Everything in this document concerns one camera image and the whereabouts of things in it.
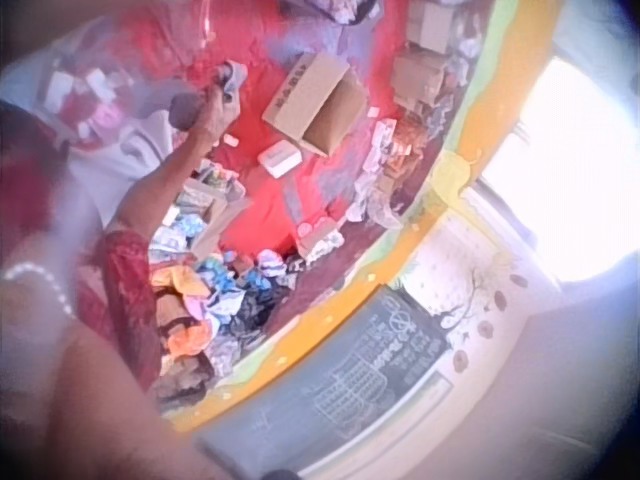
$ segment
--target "pearl necklace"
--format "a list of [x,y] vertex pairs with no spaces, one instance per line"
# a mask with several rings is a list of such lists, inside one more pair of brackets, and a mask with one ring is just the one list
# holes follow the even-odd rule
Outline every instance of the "pearl necklace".
[[69,302],[69,299],[65,295],[62,289],[62,286],[58,283],[58,281],[56,280],[56,277],[43,266],[36,265],[35,263],[31,263],[31,262],[18,263],[13,267],[9,268],[7,271],[5,271],[2,274],[2,279],[11,282],[26,273],[35,273],[36,275],[39,275],[40,277],[44,278],[49,284],[49,286],[52,288],[53,292],[56,294],[58,303],[62,307],[62,311],[65,313],[65,315],[71,317],[74,320],[78,319],[75,313],[73,313],[73,308],[71,307],[71,303]]

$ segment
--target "pile of clothes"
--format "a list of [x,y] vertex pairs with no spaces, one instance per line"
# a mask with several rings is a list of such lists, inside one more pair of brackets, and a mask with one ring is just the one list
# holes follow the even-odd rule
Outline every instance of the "pile of clothes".
[[161,408],[197,403],[265,339],[273,309],[295,289],[306,262],[271,250],[258,258],[216,252],[152,265],[158,330],[166,355],[153,387]]

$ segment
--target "cardboard box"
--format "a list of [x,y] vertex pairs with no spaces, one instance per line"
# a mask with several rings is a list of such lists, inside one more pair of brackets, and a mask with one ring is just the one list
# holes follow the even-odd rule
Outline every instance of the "cardboard box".
[[347,62],[305,53],[267,107],[263,120],[303,148],[332,155],[367,105]]
[[209,203],[202,215],[207,226],[190,246],[191,253],[202,261],[217,250],[222,232],[251,202],[245,198],[228,202],[222,192],[193,178],[187,179],[185,187],[191,196],[197,192],[200,200]]
[[435,106],[444,82],[447,57],[427,50],[408,50],[393,61],[391,86],[396,96]]
[[324,240],[327,235],[338,229],[339,226],[334,219],[330,217],[322,217],[315,223],[311,232],[298,239],[298,253],[302,258],[307,259],[318,242]]
[[407,20],[407,40],[437,53],[446,53],[455,8],[411,0]]
[[280,178],[302,163],[302,152],[290,141],[280,140],[258,155],[258,161],[274,178]]

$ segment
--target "open cardboard box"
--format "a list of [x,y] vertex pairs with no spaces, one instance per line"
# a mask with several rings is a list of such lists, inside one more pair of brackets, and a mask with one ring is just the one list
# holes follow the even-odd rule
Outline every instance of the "open cardboard box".
[[327,157],[366,105],[366,90],[347,62],[326,52],[305,53],[262,118],[301,147]]

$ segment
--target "small box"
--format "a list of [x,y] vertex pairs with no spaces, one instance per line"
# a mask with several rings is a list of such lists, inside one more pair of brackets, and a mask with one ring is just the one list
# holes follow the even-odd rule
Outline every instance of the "small box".
[[302,152],[288,140],[280,140],[258,155],[258,161],[274,178],[280,178],[302,163]]
[[419,100],[433,107],[442,89],[446,64],[446,56],[426,50],[400,53],[393,61],[391,75],[396,96]]
[[338,228],[335,220],[330,217],[322,217],[310,232],[298,239],[297,246],[300,256],[306,259],[321,240],[324,240],[327,235]]
[[446,53],[455,8],[411,0],[407,20],[407,40],[437,53]]
[[366,90],[344,60],[305,53],[262,119],[303,148],[332,155],[363,114]]

